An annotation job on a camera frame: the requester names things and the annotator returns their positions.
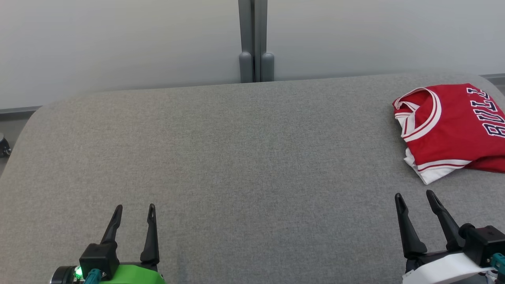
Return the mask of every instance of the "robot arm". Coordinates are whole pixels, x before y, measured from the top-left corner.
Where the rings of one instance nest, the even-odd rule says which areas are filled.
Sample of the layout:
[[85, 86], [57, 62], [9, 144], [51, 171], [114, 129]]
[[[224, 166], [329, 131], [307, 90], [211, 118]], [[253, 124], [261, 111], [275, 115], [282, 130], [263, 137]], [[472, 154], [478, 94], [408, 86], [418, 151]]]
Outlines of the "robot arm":
[[456, 224], [435, 193], [426, 191], [433, 213], [438, 217], [445, 238], [446, 251], [428, 253], [409, 219], [409, 210], [401, 194], [396, 194], [396, 212], [407, 258], [403, 284], [446, 284], [488, 272], [497, 273], [499, 283], [505, 283], [505, 234], [493, 226], [475, 228]]
[[89, 244], [79, 258], [80, 266], [60, 266], [49, 284], [165, 284], [158, 273], [160, 262], [156, 209], [149, 206], [147, 237], [140, 262], [120, 263], [116, 255], [116, 231], [123, 206], [118, 205], [100, 244]]

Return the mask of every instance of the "folded jersey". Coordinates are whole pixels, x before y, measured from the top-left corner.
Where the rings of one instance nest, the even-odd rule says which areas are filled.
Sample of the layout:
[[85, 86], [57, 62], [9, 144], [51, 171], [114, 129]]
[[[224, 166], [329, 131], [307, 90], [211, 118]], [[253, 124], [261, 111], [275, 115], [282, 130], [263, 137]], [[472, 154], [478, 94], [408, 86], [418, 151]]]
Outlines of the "folded jersey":
[[405, 161], [429, 184], [455, 169], [505, 172], [505, 115], [470, 84], [417, 88], [393, 102]]

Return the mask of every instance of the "white jersey trim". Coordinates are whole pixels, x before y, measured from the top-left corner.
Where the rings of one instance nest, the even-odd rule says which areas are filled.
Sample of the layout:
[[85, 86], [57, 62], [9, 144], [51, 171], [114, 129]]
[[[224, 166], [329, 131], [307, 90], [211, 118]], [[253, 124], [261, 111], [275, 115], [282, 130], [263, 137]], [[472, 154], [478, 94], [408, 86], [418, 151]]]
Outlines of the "white jersey trim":
[[421, 124], [419, 127], [415, 127], [415, 124], [412, 123], [412, 122], [415, 122], [415, 115], [416, 115], [415, 110], [413, 110], [413, 113], [411, 113], [409, 115], [409, 117], [403, 122], [403, 125], [402, 125], [403, 132], [402, 132], [401, 137], [405, 140], [405, 142], [419, 139], [419, 138], [423, 137], [424, 135], [426, 135], [428, 132], [430, 132], [430, 130], [432, 130], [435, 127], [435, 125], [437, 124], [437, 122], [440, 120], [440, 116], [442, 114], [442, 105], [440, 103], [440, 99], [439, 99], [438, 95], [435, 92], [428, 90], [427, 88], [416, 88], [416, 89], [404, 94], [403, 96], [396, 99], [396, 101], [394, 101], [394, 107], [396, 109], [400, 109], [400, 107], [403, 104], [405, 104], [409, 108], [411, 108], [413, 103], [402, 102], [401, 99], [403, 99], [407, 96], [410, 96], [420, 90], [426, 90], [430, 93], [432, 100], [433, 100], [433, 108], [431, 109], [431, 114], [428, 117], [428, 119], [423, 124]]
[[464, 168], [466, 165], [471, 163], [467, 160], [439, 160], [429, 163], [424, 163], [421, 165], [416, 165], [414, 156], [412, 155], [409, 148], [405, 150], [406, 157], [405, 162], [413, 168], [416, 174], [422, 179], [423, 183], [428, 185], [439, 178], [442, 178], [456, 169]]
[[419, 108], [419, 105], [416, 105], [412, 102], [403, 102], [403, 103], [406, 104], [412, 111], [416, 111], [416, 109]]
[[395, 113], [394, 116], [395, 117], [398, 117], [398, 116], [409, 116], [411, 114], [412, 114], [411, 112], [398, 112], [398, 113]]
[[405, 121], [407, 120], [407, 117], [408, 116], [397, 116], [397, 117], [395, 117], [395, 119], [398, 120], [398, 122], [401, 125], [401, 132], [402, 133], [403, 133], [403, 126], [405, 125]]

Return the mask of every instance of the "bulls jersey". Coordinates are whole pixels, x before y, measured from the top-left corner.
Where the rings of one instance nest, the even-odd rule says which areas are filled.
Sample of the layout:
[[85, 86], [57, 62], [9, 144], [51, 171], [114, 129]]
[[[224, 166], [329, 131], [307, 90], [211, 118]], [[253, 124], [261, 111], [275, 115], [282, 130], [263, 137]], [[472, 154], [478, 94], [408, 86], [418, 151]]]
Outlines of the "bulls jersey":
[[393, 102], [405, 161], [429, 184], [460, 168], [505, 172], [505, 115], [470, 84], [417, 88]]

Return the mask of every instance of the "red jersey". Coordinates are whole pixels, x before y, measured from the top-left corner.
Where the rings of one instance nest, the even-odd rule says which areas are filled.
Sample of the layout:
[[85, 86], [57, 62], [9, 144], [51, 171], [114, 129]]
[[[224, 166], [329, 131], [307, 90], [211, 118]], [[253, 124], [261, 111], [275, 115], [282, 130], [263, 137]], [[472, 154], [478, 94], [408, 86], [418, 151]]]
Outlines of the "red jersey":
[[405, 161], [429, 184], [460, 168], [505, 172], [505, 115], [470, 84], [417, 88], [393, 102]]

